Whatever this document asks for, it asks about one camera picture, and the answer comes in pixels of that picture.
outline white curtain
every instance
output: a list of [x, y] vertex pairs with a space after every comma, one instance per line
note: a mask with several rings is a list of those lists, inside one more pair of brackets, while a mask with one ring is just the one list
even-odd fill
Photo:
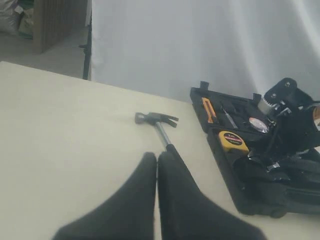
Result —
[[92, 79], [190, 101], [284, 77], [320, 99], [319, 0], [93, 0]]

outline floor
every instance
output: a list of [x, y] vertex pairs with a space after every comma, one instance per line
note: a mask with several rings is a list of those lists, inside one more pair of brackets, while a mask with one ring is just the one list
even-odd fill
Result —
[[87, 42], [87, 36], [88, 29], [84, 28], [37, 54], [33, 52], [32, 40], [0, 32], [0, 62], [82, 78], [85, 55], [79, 45]]

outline black tool case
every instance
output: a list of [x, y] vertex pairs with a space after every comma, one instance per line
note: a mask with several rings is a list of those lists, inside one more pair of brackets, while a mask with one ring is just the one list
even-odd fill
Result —
[[[210, 91], [208, 86], [207, 82], [201, 82], [200, 88], [192, 87], [190, 97], [237, 210], [246, 215], [259, 214], [273, 218], [280, 218], [288, 212], [320, 214], [320, 175], [304, 176], [303, 172], [291, 171], [290, 176], [297, 177], [290, 183], [273, 182], [269, 178], [279, 180], [282, 177], [281, 173], [275, 171], [269, 176], [268, 173], [259, 172], [260, 168], [257, 168], [257, 171], [254, 169], [250, 172], [253, 176], [248, 176], [246, 174], [252, 166], [239, 164], [241, 161], [246, 163], [248, 160], [245, 157], [237, 157], [238, 152], [225, 152], [222, 147], [218, 134], [220, 131], [230, 131], [239, 135], [249, 150], [265, 150], [271, 140], [271, 134], [259, 132], [248, 124], [249, 117], [270, 123], [270, 119], [268, 120], [257, 107], [261, 95], [254, 93], [253, 99], [247, 99]], [[208, 123], [208, 114], [202, 98], [210, 100], [218, 122]], [[232, 126], [221, 105], [233, 118], [237, 129]], [[306, 157], [320, 164], [320, 154], [315, 149], [311, 149]]]

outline hammer head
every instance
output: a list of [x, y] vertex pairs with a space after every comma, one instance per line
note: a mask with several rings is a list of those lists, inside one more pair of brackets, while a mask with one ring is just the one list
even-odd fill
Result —
[[179, 121], [179, 118], [156, 112], [149, 112], [148, 114], [136, 112], [134, 121], [136, 124], [148, 123], [153, 126], [156, 123], [166, 123], [175, 128], [177, 126], [177, 123], [174, 121]]

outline table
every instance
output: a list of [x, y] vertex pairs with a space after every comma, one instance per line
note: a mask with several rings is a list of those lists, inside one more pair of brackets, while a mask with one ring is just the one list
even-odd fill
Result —
[[157, 132], [136, 125], [135, 112], [180, 118], [177, 128], [163, 127], [199, 188], [222, 208], [269, 240], [318, 238], [320, 216], [237, 212], [191, 104], [7, 62], [0, 73], [0, 239], [51, 239], [110, 197], [144, 152], [158, 156]]

